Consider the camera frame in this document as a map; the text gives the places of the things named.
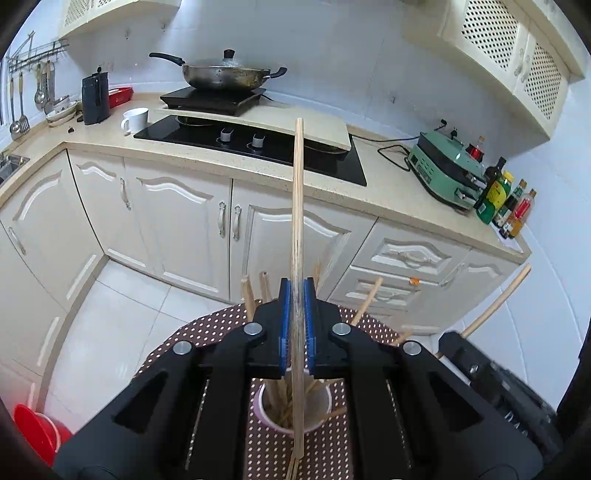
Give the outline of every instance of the cabinet door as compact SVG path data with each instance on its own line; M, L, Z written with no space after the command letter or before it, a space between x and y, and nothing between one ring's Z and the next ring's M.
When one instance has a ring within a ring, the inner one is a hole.
M509 276L517 265L471 250L441 283L417 318L418 325L447 328L482 302Z
M228 301L231 179L131 158L125 169L156 275Z
M17 190L0 210L0 220L41 285L69 311L103 251L65 150Z
M0 398L9 414L22 403L35 410L41 390L41 377L15 362L0 359Z
M0 358L43 375L66 312L51 298L0 227Z
M517 82L528 17L513 0L451 0L442 37L477 62L509 91Z
M376 218L325 202L304 199L304 275L321 265L318 298L328 298L367 237ZM259 273L269 276L277 296L282 278L291 273L291 193L235 181L232 189L230 290L242 299L240 280L251 279L261 297Z
M532 22L524 67L514 95L547 135L556 129L569 91L569 71L545 35Z
M122 157L69 150L82 203L104 252L132 268L153 274L139 220L128 194Z

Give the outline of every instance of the white tile wall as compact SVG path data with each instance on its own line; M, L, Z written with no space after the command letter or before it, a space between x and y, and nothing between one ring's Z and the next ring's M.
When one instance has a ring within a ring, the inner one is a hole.
M55 18L56 4L41 0L15 44L33 28L37 44L55 37L56 23L46 18ZM401 36L407 8L397 0L183 0L178 12L138 16L72 37L67 60L58 65L58 90L79 93L82 76L102 64L112 66L111 85L171 91L185 86L181 69L149 59L150 51L190 61L234 48L250 63L289 68L265 85L278 100L324 109L386 135L414 135L437 126L440 118L459 130L461 140L485 135L486 160L503 155L508 169L539 195L525 233L534 251L533 271L473 339L556 405L591 313L591 257L585 248L591 233L591 72L571 86L547 142L465 74L408 44ZM35 114L32 90L26 98L26 113ZM0 129L0 147L7 141Z

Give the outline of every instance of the pan handle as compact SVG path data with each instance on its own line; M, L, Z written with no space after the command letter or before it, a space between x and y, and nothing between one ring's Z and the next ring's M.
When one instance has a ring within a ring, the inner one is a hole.
M285 67L281 67L275 73L271 73L270 75L265 75L263 78L266 79L276 79L277 77L283 77L287 73L287 69Z
M154 59L164 59L176 63L179 67L185 64L185 61L181 57L175 57L174 55L168 55L167 53L155 53L152 52L150 57Z

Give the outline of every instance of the white floor tile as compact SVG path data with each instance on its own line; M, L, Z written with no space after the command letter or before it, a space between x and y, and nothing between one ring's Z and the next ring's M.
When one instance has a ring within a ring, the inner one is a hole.
M170 285L109 260L97 280L126 297L159 310Z
M135 374L158 312L95 282L68 332L49 393L94 416Z
M221 301L211 300L177 287L171 287L160 311L184 322L192 322L229 306Z
M185 322L182 320L176 319L165 313L160 312L156 317L156 322L154 323L154 327L152 327L152 331L144 345L144 350L142 354L139 356L138 365L139 367L141 364L144 363L146 357L162 342L164 342L168 337L170 337L174 332L176 332L179 328L186 325Z
M72 433L76 433L92 418L84 418L82 415L72 413L55 395L51 394L47 395L43 413L52 420L62 422Z

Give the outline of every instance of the lattice cabinet door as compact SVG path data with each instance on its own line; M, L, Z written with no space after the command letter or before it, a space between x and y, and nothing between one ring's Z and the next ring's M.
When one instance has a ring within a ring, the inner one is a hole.
M513 0L451 0L450 6L443 39L477 62L470 68L485 69L513 91L525 55L526 14Z
M532 22L525 49L524 67L514 95L551 136L569 91L570 73L548 38Z
M79 28L89 20L91 0L63 0L60 37Z

